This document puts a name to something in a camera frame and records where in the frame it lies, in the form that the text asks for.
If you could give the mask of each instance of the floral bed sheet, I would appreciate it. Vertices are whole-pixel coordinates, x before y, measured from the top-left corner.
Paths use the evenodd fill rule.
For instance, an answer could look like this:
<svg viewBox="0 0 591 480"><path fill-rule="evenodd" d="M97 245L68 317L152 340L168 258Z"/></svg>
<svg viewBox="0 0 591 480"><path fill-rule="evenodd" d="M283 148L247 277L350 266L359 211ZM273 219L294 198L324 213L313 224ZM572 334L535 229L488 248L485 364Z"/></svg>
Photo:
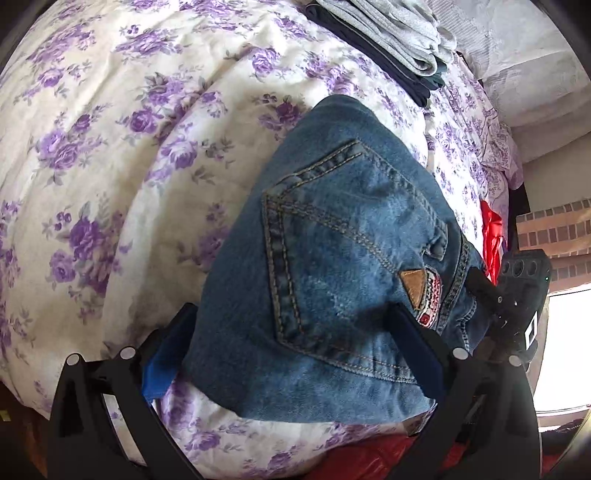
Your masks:
<svg viewBox="0 0 591 480"><path fill-rule="evenodd" d="M109 357L198 303L260 169L332 93L404 141L482 250L479 200L506 219L521 168L461 60L445 80L420 109L289 0L58 0L0 76L0 380L49 416L68 354ZM182 378L154 407L207 478L296 475L400 428L240 419Z"/></svg>

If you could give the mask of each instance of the folded gray clothing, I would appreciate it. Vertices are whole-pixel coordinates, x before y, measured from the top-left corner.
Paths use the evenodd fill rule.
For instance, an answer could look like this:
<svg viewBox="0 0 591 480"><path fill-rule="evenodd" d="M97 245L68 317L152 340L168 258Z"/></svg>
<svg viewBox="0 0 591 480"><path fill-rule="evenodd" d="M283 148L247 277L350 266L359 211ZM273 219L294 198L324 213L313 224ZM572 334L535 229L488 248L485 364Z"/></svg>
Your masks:
<svg viewBox="0 0 591 480"><path fill-rule="evenodd" d="M363 32L412 72L431 76L436 57L453 61L454 36L420 0L318 0L318 3Z"/></svg>

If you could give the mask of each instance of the white round bolt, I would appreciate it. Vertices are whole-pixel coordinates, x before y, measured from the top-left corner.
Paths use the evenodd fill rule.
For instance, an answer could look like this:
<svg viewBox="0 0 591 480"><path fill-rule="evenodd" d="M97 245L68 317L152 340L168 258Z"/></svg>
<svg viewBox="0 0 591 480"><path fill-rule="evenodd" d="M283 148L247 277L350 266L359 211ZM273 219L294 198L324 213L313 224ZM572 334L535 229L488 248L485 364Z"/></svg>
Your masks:
<svg viewBox="0 0 591 480"><path fill-rule="evenodd" d="M119 354L119 356L123 360L132 359L133 357L135 357L135 348L133 348L132 346L126 346L123 350L121 350L121 353Z"/></svg>
<svg viewBox="0 0 591 480"><path fill-rule="evenodd" d="M509 363L514 367L520 367L522 365L521 358L519 358L517 355L511 355L509 357Z"/></svg>
<svg viewBox="0 0 591 480"><path fill-rule="evenodd" d="M452 355L458 360L466 360L470 356L463 348L454 348Z"/></svg>
<svg viewBox="0 0 591 480"><path fill-rule="evenodd" d="M78 355L77 353L73 353L73 354L69 355L68 358L66 358L66 363L68 365L70 365L71 367L73 365L76 365L79 361L80 361L80 355Z"/></svg>

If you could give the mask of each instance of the bed sheet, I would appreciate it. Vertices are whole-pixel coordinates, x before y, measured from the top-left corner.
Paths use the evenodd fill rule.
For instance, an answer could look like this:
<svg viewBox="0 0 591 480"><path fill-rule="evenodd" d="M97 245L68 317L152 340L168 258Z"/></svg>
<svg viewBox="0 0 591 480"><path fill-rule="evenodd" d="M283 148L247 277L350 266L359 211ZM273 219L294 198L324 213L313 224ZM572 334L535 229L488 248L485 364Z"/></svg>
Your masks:
<svg viewBox="0 0 591 480"><path fill-rule="evenodd" d="M332 93L402 139L481 251L479 199L506 219L521 170L460 60L445 78L420 109L289 0L58 0L0 75L2 382L47 417L68 354L110 357L198 303L262 166ZM296 475L400 429L240 419L182 378L155 408L207 478Z"/></svg>

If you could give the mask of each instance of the patterned curtain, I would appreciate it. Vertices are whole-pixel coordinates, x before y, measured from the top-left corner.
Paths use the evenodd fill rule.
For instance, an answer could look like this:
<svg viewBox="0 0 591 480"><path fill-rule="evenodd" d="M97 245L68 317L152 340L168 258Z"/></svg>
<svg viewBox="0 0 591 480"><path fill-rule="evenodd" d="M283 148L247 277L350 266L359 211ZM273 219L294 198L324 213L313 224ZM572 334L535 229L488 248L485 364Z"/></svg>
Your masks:
<svg viewBox="0 0 591 480"><path fill-rule="evenodd" d="M519 215L520 250L541 248L552 262L550 292L591 283L591 200Z"/></svg>

